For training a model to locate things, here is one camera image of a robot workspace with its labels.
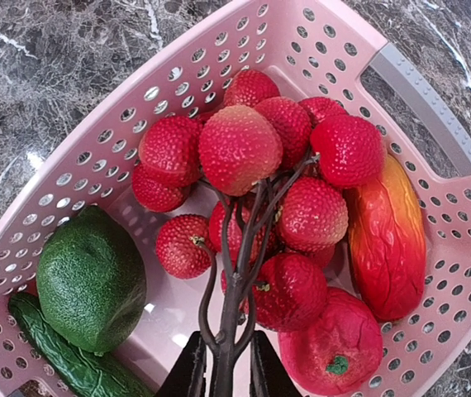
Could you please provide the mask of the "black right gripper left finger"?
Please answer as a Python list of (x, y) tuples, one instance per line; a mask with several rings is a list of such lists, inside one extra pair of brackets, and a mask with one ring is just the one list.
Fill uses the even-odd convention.
[(199, 331), (192, 333), (176, 361), (170, 396), (200, 397), (206, 393), (206, 344)]

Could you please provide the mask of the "red lychee bunch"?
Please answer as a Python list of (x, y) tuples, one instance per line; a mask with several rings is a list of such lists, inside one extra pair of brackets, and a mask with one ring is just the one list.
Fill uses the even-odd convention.
[(222, 260), (220, 332), (207, 322), (210, 292), (198, 315), (214, 356), (213, 394), (229, 396), (235, 364), (256, 325), (290, 331), (321, 313), (328, 287), (309, 253), (345, 235), (341, 190), (382, 170), (382, 138), (371, 123), (345, 112), (313, 123), (269, 76), (248, 69), (233, 79), (220, 110), (206, 119), (157, 121), (139, 152), (132, 188), (144, 207), (174, 210), (200, 180), (217, 194), (210, 217), (184, 214), (167, 221), (155, 253), (182, 280), (215, 274)]

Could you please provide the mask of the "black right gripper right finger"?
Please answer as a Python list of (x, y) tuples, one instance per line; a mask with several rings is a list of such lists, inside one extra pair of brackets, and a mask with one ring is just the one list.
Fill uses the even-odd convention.
[(255, 331), (250, 346), (250, 396), (289, 396), (286, 372), (267, 335)]

